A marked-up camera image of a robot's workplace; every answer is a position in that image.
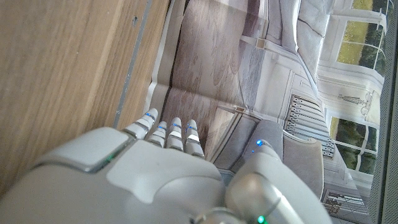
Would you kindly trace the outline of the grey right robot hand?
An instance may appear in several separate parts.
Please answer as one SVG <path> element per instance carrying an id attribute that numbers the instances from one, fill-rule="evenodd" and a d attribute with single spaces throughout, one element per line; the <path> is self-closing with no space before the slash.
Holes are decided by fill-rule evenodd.
<path id="1" fill-rule="evenodd" d="M 238 123 L 207 161 L 194 120 L 157 115 L 44 154 L 1 199 L 1 222 L 330 223 L 323 164 L 314 182 L 286 166 L 277 123 Z"/>

